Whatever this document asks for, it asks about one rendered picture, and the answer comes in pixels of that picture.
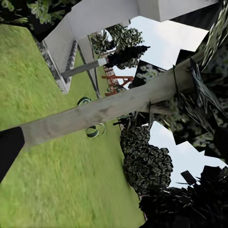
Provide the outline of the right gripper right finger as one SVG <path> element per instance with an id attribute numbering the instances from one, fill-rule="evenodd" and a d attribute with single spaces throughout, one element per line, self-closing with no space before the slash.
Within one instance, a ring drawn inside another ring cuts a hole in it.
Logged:
<path id="1" fill-rule="evenodd" d="M 216 128 L 213 144 L 228 164 L 228 128 L 222 126 Z"/>

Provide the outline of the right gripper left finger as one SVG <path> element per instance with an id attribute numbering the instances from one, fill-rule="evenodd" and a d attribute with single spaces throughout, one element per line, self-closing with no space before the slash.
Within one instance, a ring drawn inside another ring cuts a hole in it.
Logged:
<path id="1" fill-rule="evenodd" d="M 0 183 L 25 144 L 20 126 L 0 132 Z"/>

